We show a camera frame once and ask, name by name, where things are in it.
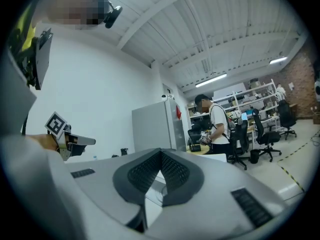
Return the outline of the yellow wooden table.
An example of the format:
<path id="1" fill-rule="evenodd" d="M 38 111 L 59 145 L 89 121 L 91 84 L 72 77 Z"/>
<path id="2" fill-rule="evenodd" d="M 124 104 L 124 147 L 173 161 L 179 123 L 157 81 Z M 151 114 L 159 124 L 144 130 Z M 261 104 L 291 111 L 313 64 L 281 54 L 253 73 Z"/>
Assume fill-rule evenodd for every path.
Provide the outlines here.
<path id="1" fill-rule="evenodd" d="M 193 155 L 205 155 L 210 150 L 208 145 L 201 145 L 201 151 L 199 151 L 199 152 L 191 152 L 190 151 L 190 147 L 191 146 L 187 146 L 186 147 L 186 152 L 189 153 L 189 154 L 193 154 Z"/>

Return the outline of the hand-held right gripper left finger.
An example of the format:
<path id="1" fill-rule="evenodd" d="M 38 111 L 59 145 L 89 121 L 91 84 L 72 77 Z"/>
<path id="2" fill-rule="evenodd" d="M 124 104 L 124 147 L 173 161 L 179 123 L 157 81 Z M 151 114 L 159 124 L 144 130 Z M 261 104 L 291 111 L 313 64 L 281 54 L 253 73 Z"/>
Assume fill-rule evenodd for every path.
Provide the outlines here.
<path id="1" fill-rule="evenodd" d="M 81 190 L 117 222 L 138 232 L 148 228 L 146 198 L 157 198 L 155 183 L 161 168 L 160 149 L 125 156 L 67 163 Z"/>

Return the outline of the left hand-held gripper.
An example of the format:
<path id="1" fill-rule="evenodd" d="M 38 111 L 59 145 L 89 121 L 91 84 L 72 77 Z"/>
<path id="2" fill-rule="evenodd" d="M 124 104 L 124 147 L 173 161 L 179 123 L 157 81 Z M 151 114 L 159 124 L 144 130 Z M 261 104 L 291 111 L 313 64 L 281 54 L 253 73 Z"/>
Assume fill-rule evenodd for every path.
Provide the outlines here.
<path id="1" fill-rule="evenodd" d="M 71 125 L 56 111 L 48 119 L 45 128 L 52 135 L 58 146 L 57 152 L 64 161 L 67 161 L 70 157 L 81 156 L 86 146 L 96 144 L 94 138 L 72 134 Z"/>

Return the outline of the person's left forearm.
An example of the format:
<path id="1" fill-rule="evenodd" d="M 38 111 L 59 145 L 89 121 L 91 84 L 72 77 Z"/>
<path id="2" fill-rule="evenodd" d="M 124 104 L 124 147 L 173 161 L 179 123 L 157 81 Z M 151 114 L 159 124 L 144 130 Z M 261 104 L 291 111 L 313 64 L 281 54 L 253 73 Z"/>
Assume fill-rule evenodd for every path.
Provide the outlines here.
<path id="1" fill-rule="evenodd" d="M 33 134 L 26 137 L 37 141 L 44 149 L 57 151 L 59 146 L 52 134 Z"/>

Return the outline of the black trash bin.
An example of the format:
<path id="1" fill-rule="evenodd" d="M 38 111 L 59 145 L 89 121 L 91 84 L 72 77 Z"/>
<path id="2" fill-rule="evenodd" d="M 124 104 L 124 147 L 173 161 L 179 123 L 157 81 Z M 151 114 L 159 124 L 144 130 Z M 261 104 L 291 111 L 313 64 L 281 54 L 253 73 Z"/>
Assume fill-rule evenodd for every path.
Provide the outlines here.
<path id="1" fill-rule="evenodd" d="M 259 149 L 252 149 L 250 151 L 250 157 L 249 157 L 249 161 L 251 164 L 257 164 L 259 161 L 259 157 L 260 157 L 260 150 Z"/>

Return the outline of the ceiling strip light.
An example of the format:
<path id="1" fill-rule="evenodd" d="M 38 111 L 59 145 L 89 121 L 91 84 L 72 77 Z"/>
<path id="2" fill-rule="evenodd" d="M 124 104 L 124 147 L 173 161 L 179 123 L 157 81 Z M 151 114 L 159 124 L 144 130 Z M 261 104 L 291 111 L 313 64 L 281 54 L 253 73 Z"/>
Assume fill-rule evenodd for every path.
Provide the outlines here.
<path id="1" fill-rule="evenodd" d="M 200 87 L 202 87 L 202 86 L 211 84 L 211 83 L 213 83 L 213 82 L 215 82 L 215 81 L 221 80 L 221 79 L 223 79 L 223 78 L 225 78 L 225 77 L 227 77 L 227 74 L 226 74 L 226 73 L 221 74 L 221 75 L 219 75 L 219 76 L 216 76 L 216 77 L 214 77 L 214 78 L 211 78 L 211 79 L 209 79 L 209 80 L 203 81 L 203 82 L 201 82 L 201 83 L 198 83 L 198 84 L 195 85 L 195 87 L 196 87 L 196 88 L 200 88 Z"/>
<path id="2" fill-rule="evenodd" d="M 287 56 L 279 57 L 279 58 L 271 60 L 269 62 L 269 64 L 273 65 L 273 64 L 281 63 L 281 62 L 285 61 L 287 58 L 288 58 Z"/>

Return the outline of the black office chair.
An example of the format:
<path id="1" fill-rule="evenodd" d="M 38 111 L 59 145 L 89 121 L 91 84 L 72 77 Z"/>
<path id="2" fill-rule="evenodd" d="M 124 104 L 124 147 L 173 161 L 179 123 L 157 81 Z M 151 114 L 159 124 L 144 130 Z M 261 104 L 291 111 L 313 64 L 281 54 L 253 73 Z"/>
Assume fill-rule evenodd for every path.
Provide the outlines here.
<path id="1" fill-rule="evenodd" d="M 289 135 L 294 135 L 294 137 L 296 138 L 297 134 L 291 128 L 296 124 L 296 119 L 291 111 L 290 105 L 285 99 L 279 101 L 277 111 L 279 114 L 280 126 L 285 128 L 285 131 L 280 135 L 284 135 L 285 140 L 287 140 Z"/>
<path id="2" fill-rule="evenodd" d="M 261 122 L 260 116 L 259 116 L 259 110 L 254 108 L 252 111 L 252 116 L 254 119 L 254 123 L 256 125 L 257 129 L 257 138 L 256 141 L 259 145 L 264 145 L 265 148 L 258 149 L 258 151 L 262 152 L 259 154 L 259 156 L 262 156 L 264 154 L 268 154 L 270 156 L 269 162 L 271 163 L 273 161 L 272 152 L 279 153 L 279 155 L 282 155 L 282 152 L 280 150 L 273 149 L 274 143 L 277 143 L 280 141 L 280 134 L 276 131 L 267 131 L 265 132 L 263 124 Z"/>
<path id="3" fill-rule="evenodd" d="M 230 140 L 232 147 L 232 154 L 228 160 L 232 163 L 241 164 L 244 167 L 244 170 L 247 170 L 247 165 L 243 160 L 249 160 L 249 156 L 240 157 L 248 152 L 249 149 L 249 138 L 247 136 L 248 131 L 248 121 L 242 118 L 238 119 L 237 124 L 235 125 L 234 131 L 231 132 Z"/>

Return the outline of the grey cabinet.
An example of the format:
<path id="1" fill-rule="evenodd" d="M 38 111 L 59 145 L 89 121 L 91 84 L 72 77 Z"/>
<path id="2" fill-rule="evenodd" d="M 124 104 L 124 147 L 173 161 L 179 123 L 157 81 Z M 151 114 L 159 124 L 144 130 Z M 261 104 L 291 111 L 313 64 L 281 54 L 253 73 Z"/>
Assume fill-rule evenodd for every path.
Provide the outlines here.
<path id="1" fill-rule="evenodd" d="M 177 118 L 175 100 L 160 101 L 132 111 L 132 130 L 136 152 L 152 148 L 186 151 L 182 122 Z"/>

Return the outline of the white shelving rack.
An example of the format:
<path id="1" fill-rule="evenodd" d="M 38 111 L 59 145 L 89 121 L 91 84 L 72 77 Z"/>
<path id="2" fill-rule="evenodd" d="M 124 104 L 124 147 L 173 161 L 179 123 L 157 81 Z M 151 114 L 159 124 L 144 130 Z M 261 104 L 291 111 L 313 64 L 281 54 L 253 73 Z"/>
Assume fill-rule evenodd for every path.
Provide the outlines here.
<path id="1" fill-rule="evenodd" d="M 248 118 L 251 118 L 253 109 L 257 109 L 260 117 L 265 119 L 268 114 L 274 114 L 279 103 L 273 80 L 263 84 L 256 81 L 253 87 L 246 87 L 242 82 L 216 90 L 212 95 L 207 96 L 211 101 L 220 105 L 233 121 L 241 114 L 246 114 Z"/>

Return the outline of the black chest-mounted device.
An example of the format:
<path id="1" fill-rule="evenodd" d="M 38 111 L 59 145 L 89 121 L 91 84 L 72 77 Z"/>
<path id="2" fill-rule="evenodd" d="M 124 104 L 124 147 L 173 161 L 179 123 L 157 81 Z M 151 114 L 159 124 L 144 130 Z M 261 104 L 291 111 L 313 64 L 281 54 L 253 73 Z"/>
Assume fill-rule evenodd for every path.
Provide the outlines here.
<path id="1" fill-rule="evenodd" d="M 32 57 L 32 74 L 34 80 L 32 86 L 40 91 L 49 67 L 50 50 L 52 44 L 53 33 L 52 28 L 46 28 L 39 37 L 32 39 L 33 57 Z"/>

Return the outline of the person's yellow jacket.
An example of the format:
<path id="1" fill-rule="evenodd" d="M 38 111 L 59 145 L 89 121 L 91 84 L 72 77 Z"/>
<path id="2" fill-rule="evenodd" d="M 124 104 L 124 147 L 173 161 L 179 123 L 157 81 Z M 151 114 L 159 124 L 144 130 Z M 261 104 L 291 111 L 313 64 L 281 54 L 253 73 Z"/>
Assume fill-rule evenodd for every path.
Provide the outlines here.
<path id="1" fill-rule="evenodd" d="M 32 24 L 34 11 L 35 7 L 30 4 L 24 10 L 8 37 L 9 50 L 14 57 L 31 47 L 36 32 L 36 28 Z"/>

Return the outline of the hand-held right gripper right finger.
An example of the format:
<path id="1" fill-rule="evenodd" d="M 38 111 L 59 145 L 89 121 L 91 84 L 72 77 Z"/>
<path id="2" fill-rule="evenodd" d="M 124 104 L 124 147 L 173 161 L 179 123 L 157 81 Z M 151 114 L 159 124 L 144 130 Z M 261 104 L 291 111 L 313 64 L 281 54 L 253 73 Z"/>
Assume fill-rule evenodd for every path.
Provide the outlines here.
<path id="1" fill-rule="evenodd" d="M 155 240 L 266 240 L 288 217 L 288 205 L 265 184 L 227 162 L 175 151 L 204 180 L 184 204 L 164 207 L 145 235 Z"/>

